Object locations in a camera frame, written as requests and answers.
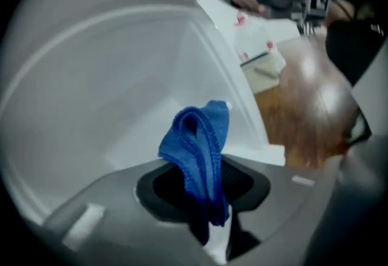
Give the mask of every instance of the white plastic bin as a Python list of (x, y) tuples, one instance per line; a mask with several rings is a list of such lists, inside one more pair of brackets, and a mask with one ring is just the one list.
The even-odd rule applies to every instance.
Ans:
[(96, 178), (155, 159), (174, 115), (229, 101), (227, 146), (266, 131), (229, 46), (196, 0), (23, 0), (2, 50), (8, 189), (41, 223)]

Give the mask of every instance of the wooden table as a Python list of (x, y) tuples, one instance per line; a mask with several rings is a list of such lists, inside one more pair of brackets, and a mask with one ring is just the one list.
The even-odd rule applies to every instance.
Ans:
[(269, 141), (285, 145), (288, 167), (322, 167), (348, 149), (343, 133), (357, 110), (350, 85), (328, 59), (324, 36), (278, 48), (287, 62), (280, 85), (255, 95)]

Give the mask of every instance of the white plastic surface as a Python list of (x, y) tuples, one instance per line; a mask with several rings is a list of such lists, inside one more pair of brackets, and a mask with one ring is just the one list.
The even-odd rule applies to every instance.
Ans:
[(247, 150), (246, 148), (227, 146), (224, 147), (222, 153), (275, 166), (283, 167), (286, 164), (284, 145), (267, 144), (262, 146), (260, 150)]
[[(266, 30), (265, 19), (242, 13), (222, 0), (197, 0), (197, 2), (215, 23), (225, 40), (236, 48), (240, 55), (239, 64), (269, 52), (267, 43), (272, 41), (272, 38)], [(246, 19), (244, 25), (238, 25), (240, 15)]]
[(24, 215), (40, 223), (100, 176), (156, 159), (189, 105), (229, 101), (227, 146), (268, 143), (234, 50), (183, 1), (24, 0), (0, 103), (5, 180)]

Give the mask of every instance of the blue cloth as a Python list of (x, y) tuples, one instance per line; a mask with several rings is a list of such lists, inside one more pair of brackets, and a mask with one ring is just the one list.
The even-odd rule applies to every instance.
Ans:
[(184, 175), (186, 195), (199, 220), (200, 241), (209, 239), (209, 221), (224, 226), (228, 203), (221, 186), (221, 150), (229, 127), (224, 101), (203, 108), (187, 107), (174, 118), (159, 147), (159, 157), (176, 164)]

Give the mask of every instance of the gray plastic surface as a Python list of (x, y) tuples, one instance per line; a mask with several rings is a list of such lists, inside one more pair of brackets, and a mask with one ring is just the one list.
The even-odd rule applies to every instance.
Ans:
[(306, 265), (370, 265), (386, 258), (388, 137), (352, 146), (341, 161), (325, 214), (310, 241)]
[[(294, 176), (315, 179), (316, 170), (277, 167), (233, 156), (271, 181), (267, 199), (254, 211), (240, 213), (242, 229), (262, 243), (228, 265), (298, 265), (332, 191), (340, 158), (334, 158), (311, 187)], [(79, 249), (86, 265), (216, 265), (186, 224), (154, 218), (136, 198), (136, 183), (166, 162), (152, 161), (104, 176), (59, 207), (44, 227), (63, 238), (88, 203), (103, 205), (105, 215)]]

